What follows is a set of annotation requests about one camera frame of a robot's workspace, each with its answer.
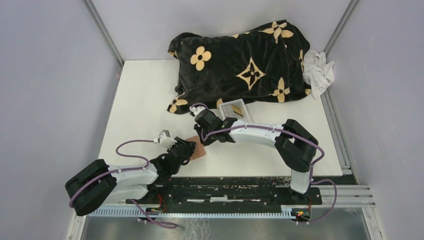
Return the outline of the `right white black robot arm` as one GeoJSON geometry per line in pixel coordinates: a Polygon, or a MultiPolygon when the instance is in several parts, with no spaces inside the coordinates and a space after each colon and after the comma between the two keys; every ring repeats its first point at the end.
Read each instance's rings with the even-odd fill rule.
{"type": "Polygon", "coordinates": [[[309,198],[313,167],[325,152],[318,140],[299,122],[287,119],[283,124],[259,124],[234,117],[224,120],[204,106],[191,106],[194,129],[204,146],[220,143],[249,143],[276,149],[291,171],[289,199],[302,204],[309,198]]]}

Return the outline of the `tan leather card holder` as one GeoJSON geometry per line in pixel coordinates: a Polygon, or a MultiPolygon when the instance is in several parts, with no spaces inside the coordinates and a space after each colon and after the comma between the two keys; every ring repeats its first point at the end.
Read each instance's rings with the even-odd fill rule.
{"type": "Polygon", "coordinates": [[[194,160],[199,159],[199,158],[206,155],[205,148],[204,148],[203,144],[201,143],[200,137],[198,135],[189,137],[185,140],[188,141],[188,142],[195,142],[196,143],[194,153],[192,154],[192,156],[189,159],[190,161],[194,161],[194,160]]]}

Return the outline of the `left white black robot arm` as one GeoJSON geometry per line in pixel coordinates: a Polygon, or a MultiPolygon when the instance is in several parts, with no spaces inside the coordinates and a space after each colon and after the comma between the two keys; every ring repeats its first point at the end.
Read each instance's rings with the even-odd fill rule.
{"type": "Polygon", "coordinates": [[[154,202],[158,191],[152,185],[163,184],[187,165],[197,144],[168,136],[154,138],[151,143],[160,144],[166,152],[151,160],[139,156],[145,161],[142,165],[111,165],[96,159],[74,175],[65,183],[69,207],[77,216],[86,216],[104,204],[129,199],[154,202]]]}

